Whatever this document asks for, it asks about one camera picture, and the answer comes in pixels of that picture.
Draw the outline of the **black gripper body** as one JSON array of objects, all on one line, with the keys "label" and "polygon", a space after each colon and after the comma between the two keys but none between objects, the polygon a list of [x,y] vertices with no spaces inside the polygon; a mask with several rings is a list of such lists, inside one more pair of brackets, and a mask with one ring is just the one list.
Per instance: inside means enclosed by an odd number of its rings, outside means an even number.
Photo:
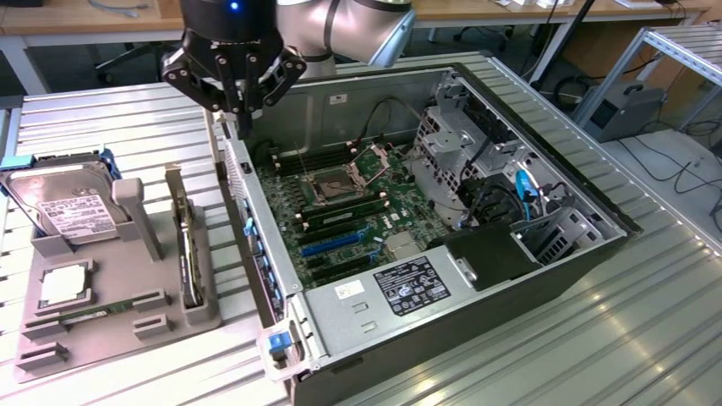
[{"label": "black gripper body", "polygon": [[179,2],[185,22],[183,49],[194,65],[221,79],[217,58],[223,57],[234,78],[246,78],[249,57],[257,58],[259,73],[275,64],[283,49],[274,1]]}]

